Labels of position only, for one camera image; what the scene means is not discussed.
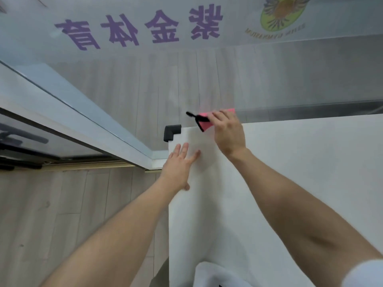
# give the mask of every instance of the logo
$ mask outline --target logo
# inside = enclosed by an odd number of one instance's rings
[[[293,24],[310,0],[266,0],[261,14],[263,29],[271,32]]]

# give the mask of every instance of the person's right hand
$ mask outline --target person's right hand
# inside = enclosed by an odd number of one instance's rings
[[[235,113],[227,110],[213,111],[208,114],[208,118],[214,125],[214,140],[228,159],[246,149],[245,133]]]

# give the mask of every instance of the person's left hand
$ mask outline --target person's left hand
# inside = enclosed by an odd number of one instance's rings
[[[184,143],[180,151],[181,144],[177,144],[162,167],[159,179],[165,182],[172,191],[179,192],[181,189],[190,189],[188,184],[190,166],[199,158],[201,151],[196,151],[192,157],[186,159],[188,148],[189,143]]]

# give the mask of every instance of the hand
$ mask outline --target hand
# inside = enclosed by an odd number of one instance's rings
[[[214,125],[214,140],[221,152],[228,158],[246,149],[245,133],[237,115],[227,110],[208,114]]]
[[[190,189],[188,184],[190,166],[199,158],[201,151],[196,151],[192,157],[186,159],[188,148],[189,143],[184,143],[180,152],[181,144],[177,144],[162,167],[159,179],[165,182],[172,191],[179,192],[181,189]]]

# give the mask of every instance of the purple chinese character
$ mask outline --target purple chinese character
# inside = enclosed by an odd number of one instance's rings
[[[116,41],[120,42],[122,47],[126,47],[125,41],[130,41],[130,42],[133,42],[134,45],[139,45],[136,38],[136,34],[138,33],[138,30],[129,22],[125,14],[121,14],[120,18],[122,19],[123,22],[121,21],[115,22],[112,16],[107,15],[107,19],[109,23],[101,23],[101,27],[110,28],[109,41],[112,43],[115,43]],[[125,26],[127,27],[127,30],[129,31],[130,36],[127,33],[125,33],[122,30],[122,28],[120,28],[121,26],[124,26],[124,23],[125,23]]]
[[[221,6],[216,6],[216,13],[214,15],[214,4],[209,5],[209,9],[204,10],[203,6],[198,6],[196,9],[191,9],[190,22],[197,22],[197,26],[192,30],[192,39],[196,39],[202,35],[202,39],[209,39],[209,35],[217,38],[219,34],[218,21],[221,21],[223,16],[221,15]]]
[[[155,40],[153,40],[153,43],[163,43],[163,42],[175,42],[179,41],[179,38],[175,38],[175,32],[176,28],[166,28],[170,26],[177,27],[178,22],[173,21],[168,16],[162,12],[162,10],[157,10],[155,17],[145,24],[147,28],[159,28],[158,30],[151,30],[151,33]]]
[[[72,22],[70,19],[65,19],[65,23],[55,24],[55,26],[56,28],[63,28],[62,32],[68,35],[80,50],[88,50],[85,46],[89,45],[93,45],[97,49],[100,48],[90,33],[87,21]]]

